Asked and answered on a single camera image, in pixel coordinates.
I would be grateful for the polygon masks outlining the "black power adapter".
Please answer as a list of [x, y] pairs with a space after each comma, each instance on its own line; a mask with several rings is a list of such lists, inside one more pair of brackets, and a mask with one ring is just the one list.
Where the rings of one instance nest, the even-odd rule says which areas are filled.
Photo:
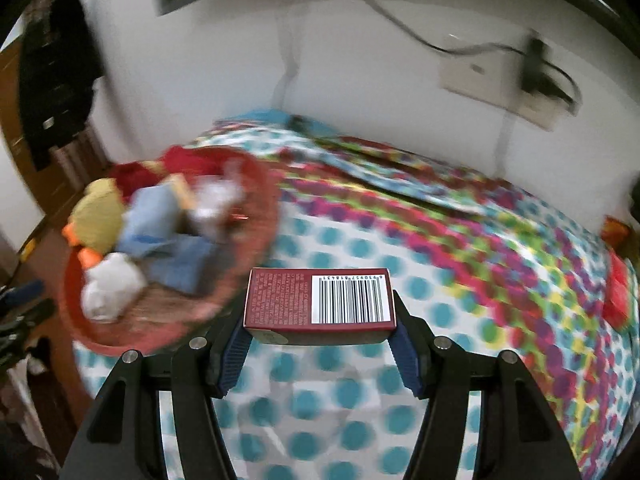
[[527, 37], [520, 69], [520, 89], [528, 94], [547, 95], [548, 77], [544, 72], [547, 62], [547, 45], [531, 34]]

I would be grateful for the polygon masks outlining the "red sock with gold print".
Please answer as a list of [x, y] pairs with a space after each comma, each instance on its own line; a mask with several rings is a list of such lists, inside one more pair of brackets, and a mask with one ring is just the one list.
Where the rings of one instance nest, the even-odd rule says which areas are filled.
[[144, 160], [143, 162], [127, 162], [112, 168], [110, 177], [125, 204], [129, 204], [134, 192], [140, 188], [158, 185], [165, 177], [165, 171], [160, 162]]

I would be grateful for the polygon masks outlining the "dark red barcode box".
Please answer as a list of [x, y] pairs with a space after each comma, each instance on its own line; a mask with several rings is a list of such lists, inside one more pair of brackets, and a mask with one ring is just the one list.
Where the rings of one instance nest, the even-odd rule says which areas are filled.
[[244, 328], [265, 344], [377, 344], [396, 330], [385, 269], [269, 269], [250, 272]]

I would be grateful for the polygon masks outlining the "red green flat box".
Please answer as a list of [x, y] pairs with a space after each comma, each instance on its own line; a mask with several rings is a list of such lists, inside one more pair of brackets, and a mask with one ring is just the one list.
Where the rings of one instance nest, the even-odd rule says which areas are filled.
[[608, 275], [602, 314], [605, 322], [616, 332], [623, 333], [631, 324], [628, 268], [612, 250], [608, 252]]

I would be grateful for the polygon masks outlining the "yellow medicine box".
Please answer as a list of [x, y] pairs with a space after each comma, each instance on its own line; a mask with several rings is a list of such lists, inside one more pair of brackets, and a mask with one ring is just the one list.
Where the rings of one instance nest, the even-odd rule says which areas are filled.
[[170, 174], [165, 181], [183, 210], [192, 210], [196, 206], [195, 195], [183, 174]]

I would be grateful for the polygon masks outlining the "light blue sock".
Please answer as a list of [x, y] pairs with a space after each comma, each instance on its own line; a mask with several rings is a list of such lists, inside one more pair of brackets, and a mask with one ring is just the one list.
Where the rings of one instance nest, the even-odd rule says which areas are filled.
[[178, 200], [168, 184], [139, 188], [124, 215], [117, 251], [137, 259], [168, 255], [180, 214]]
[[144, 274], [151, 283], [198, 296], [216, 250], [216, 245], [205, 237], [177, 234], [143, 260]]

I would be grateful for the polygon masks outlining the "black hanging garment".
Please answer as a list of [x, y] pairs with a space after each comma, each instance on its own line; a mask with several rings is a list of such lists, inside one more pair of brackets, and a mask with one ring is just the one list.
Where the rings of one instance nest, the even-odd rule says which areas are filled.
[[35, 170], [51, 165], [85, 129], [103, 67], [81, 0], [52, 0], [26, 26], [18, 68], [18, 110]]

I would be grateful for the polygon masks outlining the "clear plastic bag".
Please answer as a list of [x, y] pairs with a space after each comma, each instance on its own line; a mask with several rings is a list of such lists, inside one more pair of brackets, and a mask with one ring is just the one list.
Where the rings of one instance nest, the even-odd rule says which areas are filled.
[[196, 232], [209, 240], [218, 240], [231, 217], [232, 208], [245, 197], [241, 181], [241, 162], [231, 159], [221, 176], [196, 177], [192, 186], [194, 203], [188, 217]]

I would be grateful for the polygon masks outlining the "white wall socket plate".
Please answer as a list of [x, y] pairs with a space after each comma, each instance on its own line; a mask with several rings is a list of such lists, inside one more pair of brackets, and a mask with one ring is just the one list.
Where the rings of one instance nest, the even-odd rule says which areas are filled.
[[511, 52], [450, 56], [440, 61], [439, 84], [443, 89], [503, 108], [551, 131], [558, 119], [567, 114], [566, 104], [560, 98], [522, 91], [520, 65], [520, 57]]

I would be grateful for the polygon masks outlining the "white sock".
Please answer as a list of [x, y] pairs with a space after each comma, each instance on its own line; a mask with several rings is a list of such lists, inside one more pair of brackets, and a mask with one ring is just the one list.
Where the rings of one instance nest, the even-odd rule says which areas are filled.
[[127, 255], [111, 252], [85, 273], [81, 311], [91, 322], [114, 323], [146, 286], [143, 273]]

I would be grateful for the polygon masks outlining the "black wall plug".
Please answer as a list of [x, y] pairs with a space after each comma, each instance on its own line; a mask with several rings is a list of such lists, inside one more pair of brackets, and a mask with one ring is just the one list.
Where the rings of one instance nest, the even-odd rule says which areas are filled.
[[578, 85], [575, 84], [573, 79], [570, 80], [570, 86], [572, 87], [572, 93], [563, 90], [560, 85], [549, 76], [544, 76], [538, 90], [547, 98], [562, 101], [566, 105], [566, 110], [570, 114], [576, 115], [582, 106], [582, 92], [580, 92]]

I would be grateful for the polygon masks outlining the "red round tray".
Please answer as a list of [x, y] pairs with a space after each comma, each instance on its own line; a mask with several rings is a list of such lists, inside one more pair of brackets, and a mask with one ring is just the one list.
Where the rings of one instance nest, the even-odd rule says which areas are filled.
[[193, 294], [153, 284], [113, 323], [93, 322], [81, 312], [85, 277], [74, 249], [58, 295], [58, 314], [70, 336], [87, 349], [102, 356], [120, 356], [131, 348], [150, 354], [170, 347], [227, 307], [245, 288], [250, 270], [265, 260], [279, 223], [279, 189], [268, 164], [226, 146], [196, 152], [211, 162], [230, 162], [239, 169], [245, 191], [240, 211], [248, 218], [224, 230]]

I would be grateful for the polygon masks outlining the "red snack packet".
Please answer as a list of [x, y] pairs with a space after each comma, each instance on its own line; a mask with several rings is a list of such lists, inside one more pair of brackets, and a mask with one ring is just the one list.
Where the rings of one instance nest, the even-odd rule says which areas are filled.
[[604, 218], [602, 228], [600, 229], [600, 237], [612, 249], [617, 249], [625, 240], [630, 237], [631, 228], [620, 219], [611, 216]]

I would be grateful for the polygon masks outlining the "yellow knitted duck toy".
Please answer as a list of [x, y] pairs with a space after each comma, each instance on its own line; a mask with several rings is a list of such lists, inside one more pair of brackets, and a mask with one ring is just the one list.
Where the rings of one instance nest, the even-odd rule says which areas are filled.
[[68, 246], [77, 250], [84, 270], [99, 264], [114, 249], [125, 211], [114, 179], [98, 179], [87, 185], [62, 229]]

